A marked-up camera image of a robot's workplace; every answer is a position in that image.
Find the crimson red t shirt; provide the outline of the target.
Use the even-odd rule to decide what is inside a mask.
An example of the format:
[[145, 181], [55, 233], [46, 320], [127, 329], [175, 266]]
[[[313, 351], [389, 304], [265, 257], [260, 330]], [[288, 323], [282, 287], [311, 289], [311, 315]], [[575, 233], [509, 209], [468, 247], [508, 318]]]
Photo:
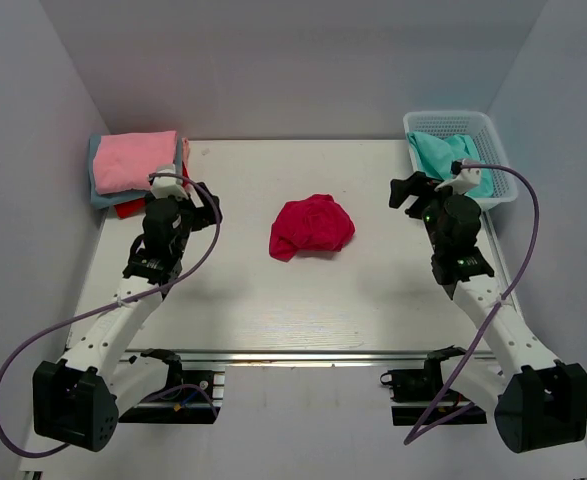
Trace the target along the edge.
[[287, 202], [271, 226], [269, 255], [288, 262], [300, 251], [340, 252], [356, 229], [329, 194]]

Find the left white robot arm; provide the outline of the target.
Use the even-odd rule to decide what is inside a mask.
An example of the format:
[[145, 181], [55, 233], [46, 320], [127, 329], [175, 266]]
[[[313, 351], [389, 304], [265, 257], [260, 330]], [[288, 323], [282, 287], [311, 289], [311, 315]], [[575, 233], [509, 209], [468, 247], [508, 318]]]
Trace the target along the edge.
[[198, 182], [193, 188], [200, 201], [194, 203], [186, 182], [171, 173], [153, 175], [154, 198], [131, 245], [113, 309], [99, 314], [57, 362], [44, 361], [35, 370], [38, 435], [98, 452], [127, 411], [142, 401], [175, 398], [184, 389], [180, 361], [171, 350], [147, 349], [121, 360], [171, 288], [187, 277], [182, 258], [190, 234], [221, 226], [218, 197]]

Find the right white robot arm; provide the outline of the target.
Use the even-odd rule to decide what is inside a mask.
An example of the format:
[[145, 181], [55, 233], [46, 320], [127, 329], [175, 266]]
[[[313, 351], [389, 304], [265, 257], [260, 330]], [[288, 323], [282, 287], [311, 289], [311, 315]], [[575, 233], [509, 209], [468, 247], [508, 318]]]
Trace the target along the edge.
[[390, 207], [415, 199], [405, 213], [426, 229], [434, 279], [477, 329], [468, 348], [434, 350], [419, 369], [381, 375], [392, 392], [393, 422], [406, 422], [408, 409], [424, 402], [407, 443], [436, 426], [482, 418], [494, 421], [514, 453], [580, 442], [587, 430], [587, 372], [547, 348], [508, 303], [511, 292], [499, 289], [477, 245], [481, 208], [466, 195], [481, 170], [455, 163], [446, 181], [416, 171], [390, 183]]

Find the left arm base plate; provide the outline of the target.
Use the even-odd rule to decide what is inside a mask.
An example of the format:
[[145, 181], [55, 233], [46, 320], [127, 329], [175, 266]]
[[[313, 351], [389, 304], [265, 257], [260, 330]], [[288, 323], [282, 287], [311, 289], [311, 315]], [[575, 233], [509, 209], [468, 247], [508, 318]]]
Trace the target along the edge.
[[150, 350], [126, 355], [116, 374], [127, 374], [132, 367], [152, 360], [167, 367], [164, 384], [126, 412], [119, 408], [119, 423], [157, 425], [213, 425], [220, 413], [224, 393], [224, 368], [186, 361], [168, 350]]

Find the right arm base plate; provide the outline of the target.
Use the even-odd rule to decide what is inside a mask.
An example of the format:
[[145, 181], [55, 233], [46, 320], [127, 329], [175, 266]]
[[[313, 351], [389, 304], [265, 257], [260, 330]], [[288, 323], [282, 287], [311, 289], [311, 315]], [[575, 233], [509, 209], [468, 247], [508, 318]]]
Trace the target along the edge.
[[[414, 369], [388, 370], [380, 376], [380, 384], [390, 389], [391, 416], [393, 426], [413, 425], [431, 400], [443, 386], [447, 376], [441, 373], [440, 364], [451, 358], [461, 358], [465, 350], [460, 347], [446, 347], [430, 352], [422, 367]], [[470, 401], [461, 393], [448, 390], [437, 407], [429, 414], [426, 423], [463, 410]], [[485, 412], [477, 406], [469, 408], [445, 425], [487, 424]]]

